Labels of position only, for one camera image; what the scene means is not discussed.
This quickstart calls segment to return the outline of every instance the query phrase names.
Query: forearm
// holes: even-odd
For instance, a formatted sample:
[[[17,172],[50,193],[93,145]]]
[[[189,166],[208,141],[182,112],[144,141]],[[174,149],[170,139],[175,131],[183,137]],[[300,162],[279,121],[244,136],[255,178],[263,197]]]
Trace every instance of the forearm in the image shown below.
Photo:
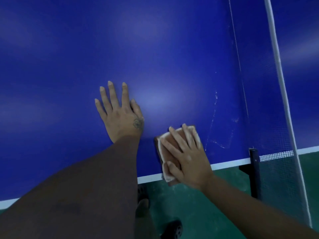
[[[312,229],[213,176],[203,193],[249,239],[317,238]]]
[[[90,227],[109,238],[113,233],[133,233],[138,143],[138,138],[123,137],[48,178],[0,217],[0,235],[36,238],[32,234],[70,233],[81,238]]]

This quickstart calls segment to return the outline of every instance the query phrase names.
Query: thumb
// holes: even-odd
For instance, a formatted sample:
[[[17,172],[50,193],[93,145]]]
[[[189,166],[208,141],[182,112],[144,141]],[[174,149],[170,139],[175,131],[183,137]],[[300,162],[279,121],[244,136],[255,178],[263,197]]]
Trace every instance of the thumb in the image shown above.
[[[168,169],[170,173],[178,179],[179,182],[183,182],[184,174],[181,170],[179,170],[174,163],[171,161],[167,161]]]

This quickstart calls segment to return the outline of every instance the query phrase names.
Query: person's left hand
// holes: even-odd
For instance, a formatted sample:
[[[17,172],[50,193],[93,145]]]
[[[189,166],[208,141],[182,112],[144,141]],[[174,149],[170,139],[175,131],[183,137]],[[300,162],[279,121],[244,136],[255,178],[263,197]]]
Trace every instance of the person's left hand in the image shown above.
[[[144,127],[144,117],[135,100],[132,99],[130,102],[126,83],[123,82],[122,84],[122,107],[119,106],[113,83],[109,81],[107,84],[110,91],[111,103],[106,96],[105,88],[100,87],[106,112],[103,110],[98,99],[95,99],[95,105],[111,141],[115,143],[124,136],[136,136],[140,138]]]

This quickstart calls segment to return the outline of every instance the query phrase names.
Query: finger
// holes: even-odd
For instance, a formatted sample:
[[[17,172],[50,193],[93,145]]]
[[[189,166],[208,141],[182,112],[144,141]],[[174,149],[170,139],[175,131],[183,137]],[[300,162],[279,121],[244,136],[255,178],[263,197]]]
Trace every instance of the finger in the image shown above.
[[[182,163],[183,159],[182,159],[182,153],[175,148],[172,144],[170,144],[170,142],[168,142],[167,140],[165,140],[164,138],[160,139],[161,143],[163,144],[163,146],[174,156],[177,158],[177,160]]]
[[[181,150],[185,152],[189,148],[185,140],[171,126],[169,127],[168,130],[171,133],[171,135],[174,137],[175,141],[178,143]]]
[[[193,137],[195,139],[195,142],[196,142],[196,146],[198,149],[201,149],[203,146],[202,146],[202,142],[200,141],[200,138],[199,138],[199,135],[198,133],[196,132],[196,129],[195,128],[192,128],[192,134],[193,134]]]
[[[167,161],[167,165],[168,165],[168,169],[170,171],[170,173],[178,179],[179,182],[183,182],[184,180],[184,174],[183,172],[178,169],[176,167],[176,165],[174,163],[172,163],[171,161]]]
[[[117,109],[119,108],[119,101],[115,93],[114,85],[111,81],[108,81],[107,85],[108,85],[108,89],[110,90],[110,100],[111,100],[113,110]]]
[[[103,108],[101,106],[101,103],[100,103],[100,101],[98,99],[95,99],[95,106],[98,109],[98,112],[99,112],[100,117],[102,118],[102,120],[104,122],[106,122],[107,115],[106,115],[105,111],[103,110]]]
[[[112,113],[112,105],[110,104],[108,98],[107,98],[107,95],[106,95],[106,92],[105,92],[105,88],[103,86],[100,86],[100,93],[101,93],[101,98],[102,98],[102,101],[103,101],[103,105],[104,105],[104,108],[106,110],[106,113],[107,114],[111,114]]]
[[[185,133],[185,137],[186,137],[188,146],[191,149],[196,148],[196,144],[195,144],[194,138],[193,138],[192,134],[190,133],[190,131],[189,131],[188,127],[186,126],[186,124],[184,123],[181,127],[183,128],[183,131]]]
[[[136,103],[134,99],[131,100],[131,107],[133,109],[133,112],[138,116],[138,118],[143,118],[143,114],[141,112],[141,108],[139,105]]]
[[[122,84],[122,107],[130,108],[129,89],[125,82]]]

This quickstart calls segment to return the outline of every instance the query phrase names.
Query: person's right hand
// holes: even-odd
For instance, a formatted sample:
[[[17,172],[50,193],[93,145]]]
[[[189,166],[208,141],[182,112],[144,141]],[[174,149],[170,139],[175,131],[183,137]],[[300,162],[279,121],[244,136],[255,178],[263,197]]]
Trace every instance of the person's right hand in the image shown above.
[[[213,171],[195,128],[189,130],[186,124],[183,124],[182,128],[187,142],[174,128],[169,128],[169,132],[182,152],[165,139],[161,139],[163,146],[180,162],[181,170],[170,161],[167,162],[167,165],[169,171],[179,182],[203,191],[208,181],[213,177]]]

